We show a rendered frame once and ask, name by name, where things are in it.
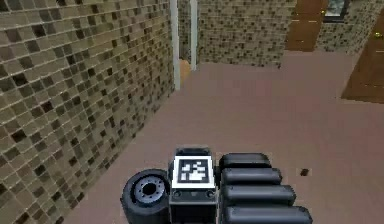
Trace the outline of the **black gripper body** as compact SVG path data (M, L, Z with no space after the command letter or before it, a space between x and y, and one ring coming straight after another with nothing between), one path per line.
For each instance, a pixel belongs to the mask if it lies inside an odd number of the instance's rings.
M126 182L120 202L129 224L170 224L167 172L146 169Z

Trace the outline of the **brown wooden chest of drawers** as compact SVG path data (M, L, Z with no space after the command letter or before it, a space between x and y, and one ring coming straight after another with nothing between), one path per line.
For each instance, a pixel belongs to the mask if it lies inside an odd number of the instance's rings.
M285 49L312 52L323 23L328 0L297 0Z

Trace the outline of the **brown wooden cupboard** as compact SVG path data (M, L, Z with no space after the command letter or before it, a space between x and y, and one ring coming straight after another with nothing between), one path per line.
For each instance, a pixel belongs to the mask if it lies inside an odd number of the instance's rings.
M384 8L379 13L341 98L384 104Z

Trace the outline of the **dark framed wall picture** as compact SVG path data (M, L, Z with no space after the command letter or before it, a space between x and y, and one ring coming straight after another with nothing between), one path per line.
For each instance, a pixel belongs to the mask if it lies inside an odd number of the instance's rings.
M350 0L328 0L323 12L325 23L340 23L344 20L350 4Z

